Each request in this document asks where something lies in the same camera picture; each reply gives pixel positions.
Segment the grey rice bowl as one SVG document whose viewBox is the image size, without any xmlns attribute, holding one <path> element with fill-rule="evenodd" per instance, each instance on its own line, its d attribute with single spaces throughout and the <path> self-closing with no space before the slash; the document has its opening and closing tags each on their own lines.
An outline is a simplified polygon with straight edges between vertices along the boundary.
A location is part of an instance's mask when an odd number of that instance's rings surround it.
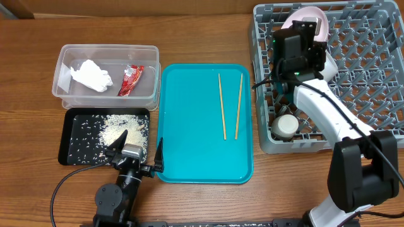
<svg viewBox="0 0 404 227">
<path fill-rule="evenodd" d="M 330 82 L 338 73 L 338 66 L 331 54 L 326 51 L 326 61 L 324 63 L 324 69 L 319 73 L 323 76 L 326 82 Z"/>
</svg>

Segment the red snack wrapper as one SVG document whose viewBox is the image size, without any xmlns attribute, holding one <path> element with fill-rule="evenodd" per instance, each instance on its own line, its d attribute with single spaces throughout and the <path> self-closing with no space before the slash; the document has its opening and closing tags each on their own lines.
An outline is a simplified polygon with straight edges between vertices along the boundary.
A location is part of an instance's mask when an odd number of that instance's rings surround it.
<svg viewBox="0 0 404 227">
<path fill-rule="evenodd" d="M 144 66 L 129 65 L 124 71 L 121 89 L 119 90 L 117 95 L 129 96 L 140 80 L 144 69 Z"/>
</svg>

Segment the large white plate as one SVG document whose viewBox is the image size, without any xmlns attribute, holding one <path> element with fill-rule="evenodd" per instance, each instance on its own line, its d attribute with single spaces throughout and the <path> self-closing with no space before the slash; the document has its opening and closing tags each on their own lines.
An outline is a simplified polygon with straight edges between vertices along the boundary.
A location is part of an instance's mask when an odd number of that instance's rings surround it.
<svg viewBox="0 0 404 227">
<path fill-rule="evenodd" d="M 323 10 L 315 6 L 307 6 L 300 8 L 292 13 L 282 25 L 282 29 L 292 26 L 292 22 L 311 21 L 317 22 L 314 40 L 318 42 L 326 42 L 328 40 L 329 23 Z"/>
</svg>

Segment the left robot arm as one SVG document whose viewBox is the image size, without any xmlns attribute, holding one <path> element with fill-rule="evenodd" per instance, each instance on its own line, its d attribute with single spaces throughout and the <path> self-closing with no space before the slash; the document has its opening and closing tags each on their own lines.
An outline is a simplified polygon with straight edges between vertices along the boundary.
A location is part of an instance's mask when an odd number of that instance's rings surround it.
<svg viewBox="0 0 404 227">
<path fill-rule="evenodd" d="M 153 178 L 156 172 L 162 173 L 163 140 L 158 142 L 154 164 L 142 163 L 143 148 L 126 143 L 128 131 L 124 131 L 105 150 L 108 163 L 119 174 L 115 183 L 101 186 L 95 195 L 97 205 L 93 226 L 137 226 L 130 218 L 138 189 L 143 177 Z"/>
</svg>

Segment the white napkin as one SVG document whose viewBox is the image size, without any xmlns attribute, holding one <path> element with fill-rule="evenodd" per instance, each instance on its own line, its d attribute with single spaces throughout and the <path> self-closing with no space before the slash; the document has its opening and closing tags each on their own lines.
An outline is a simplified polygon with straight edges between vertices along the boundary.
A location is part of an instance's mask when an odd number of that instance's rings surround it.
<svg viewBox="0 0 404 227">
<path fill-rule="evenodd" d="M 80 84 L 99 93 L 105 92 L 113 85 L 109 72 L 102 70 L 94 61 L 86 60 L 78 70 L 70 68 L 71 76 Z"/>
</svg>

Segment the wooden chopstick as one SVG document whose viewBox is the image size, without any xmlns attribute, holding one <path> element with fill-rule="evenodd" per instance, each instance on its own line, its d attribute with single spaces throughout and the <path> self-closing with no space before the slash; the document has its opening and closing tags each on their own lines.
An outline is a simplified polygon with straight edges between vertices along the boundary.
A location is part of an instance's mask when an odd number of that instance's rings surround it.
<svg viewBox="0 0 404 227">
<path fill-rule="evenodd" d="M 235 140 L 238 139 L 238 133 L 239 133 L 239 119 L 240 119 L 240 110 L 241 110 L 242 84 L 243 84 L 243 74 L 241 74 L 240 83 L 239 83 L 239 94 L 238 94 L 238 102 L 237 102 L 237 118 L 236 118 L 236 125 L 235 125 Z"/>
<path fill-rule="evenodd" d="M 226 125 L 225 125 L 225 112 L 224 112 L 224 106 L 223 106 L 222 81 L 221 81 L 220 73 L 218 73 L 218 89 L 219 89 L 219 94 L 220 94 L 220 108 L 221 108 L 221 113 L 222 113 L 223 140 L 227 140 L 227 130 L 226 130 Z"/>
</svg>

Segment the white cup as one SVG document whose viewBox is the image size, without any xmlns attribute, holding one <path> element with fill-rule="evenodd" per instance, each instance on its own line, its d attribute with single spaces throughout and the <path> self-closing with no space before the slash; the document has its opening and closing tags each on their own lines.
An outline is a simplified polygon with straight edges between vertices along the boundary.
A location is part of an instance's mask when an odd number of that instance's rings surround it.
<svg viewBox="0 0 404 227">
<path fill-rule="evenodd" d="M 293 115 L 287 114 L 277 117 L 271 125 L 274 136 L 282 141 L 288 141 L 297 132 L 299 121 Z"/>
</svg>

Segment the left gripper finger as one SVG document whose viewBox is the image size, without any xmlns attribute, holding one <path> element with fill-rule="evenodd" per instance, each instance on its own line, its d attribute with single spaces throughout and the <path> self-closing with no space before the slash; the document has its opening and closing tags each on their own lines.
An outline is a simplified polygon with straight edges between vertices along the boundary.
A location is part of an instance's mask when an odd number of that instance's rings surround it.
<svg viewBox="0 0 404 227">
<path fill-rule="evenodd" d="M 155 153 L 155 158 L 154 158 L 154 166 L 153 166 L 153 170 L 155 172 L 159 172 L 159 173 L 163 173 L 164 171 L 164 164 L 163 164 L 163 138 L 161 137 L 159 142 L 158 142 L 158 146 L 157 146 L 157 150 Z"/>
<path fill-rule="evenodd" d="M 126 143 L 127 135 L 128 131 L 125 130 L 111 145 L 107 147 L 107 151 L 121 152 Z"/>
</svg>

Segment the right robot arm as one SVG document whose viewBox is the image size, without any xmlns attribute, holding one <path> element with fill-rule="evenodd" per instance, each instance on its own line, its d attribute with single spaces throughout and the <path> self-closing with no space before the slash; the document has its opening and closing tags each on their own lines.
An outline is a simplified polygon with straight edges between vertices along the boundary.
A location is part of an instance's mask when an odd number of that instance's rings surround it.
<svg viewBox="0 0 404 227">
<path fill-rule="evenodd" d="M 306 212 L 300 226 L 359 226 L 364 215 L 398 219 L 402 214 L 370 211 L 396 197 L 403 187 L 397 140 L 357 118 L 330 90 L 320 73 L 326 42 L 314 39 L 314 21 L 294 20 L 273 32 L 272 82 L 315 123 L 333 148 L 329 196 Z"/>
</svg>

